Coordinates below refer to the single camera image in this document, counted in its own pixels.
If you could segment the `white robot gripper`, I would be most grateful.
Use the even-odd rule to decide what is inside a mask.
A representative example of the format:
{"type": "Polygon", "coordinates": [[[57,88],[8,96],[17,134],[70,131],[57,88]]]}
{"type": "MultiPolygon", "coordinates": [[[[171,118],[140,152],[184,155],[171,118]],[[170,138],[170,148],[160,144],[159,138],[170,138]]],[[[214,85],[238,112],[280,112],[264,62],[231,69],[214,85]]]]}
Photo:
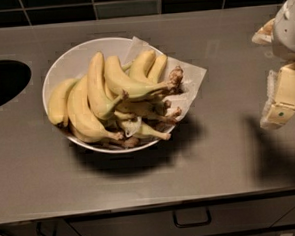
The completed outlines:
{"type": "MultiPolygon", "coordinates": [[[[252,41],[268,45],[272,40],[274,54],[284,60],[295,61],[295,0],[287,0],[277,12],[253,35],[252,41]]],[[[260,127],[277,129],[295,115],[295,62],[278,72],[269,71],[267,77],[267,102],[262,111],[260,127]]]]}

